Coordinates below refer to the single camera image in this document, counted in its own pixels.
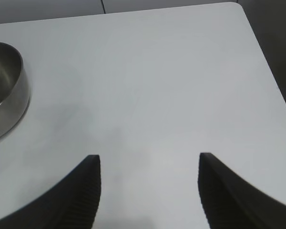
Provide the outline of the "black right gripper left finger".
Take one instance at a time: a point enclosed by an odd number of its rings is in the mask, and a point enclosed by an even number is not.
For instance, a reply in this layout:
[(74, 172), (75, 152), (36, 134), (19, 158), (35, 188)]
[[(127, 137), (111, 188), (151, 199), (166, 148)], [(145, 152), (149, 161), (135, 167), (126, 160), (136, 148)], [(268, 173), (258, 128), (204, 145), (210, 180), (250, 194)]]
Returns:
[(0, 229), (91, 229), (101, 197), (99, 155), (88, 155), (43, 195), (0, 219)]

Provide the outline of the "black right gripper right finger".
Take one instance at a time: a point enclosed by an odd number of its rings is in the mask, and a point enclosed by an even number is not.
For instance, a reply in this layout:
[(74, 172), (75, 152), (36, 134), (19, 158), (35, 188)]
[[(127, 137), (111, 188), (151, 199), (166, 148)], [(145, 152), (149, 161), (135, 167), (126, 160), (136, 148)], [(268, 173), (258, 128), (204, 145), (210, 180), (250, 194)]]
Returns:
[(198, 191), (212, 229), (286, 229), (286, 205), (242, 179), (212, 153), (201, 153)]

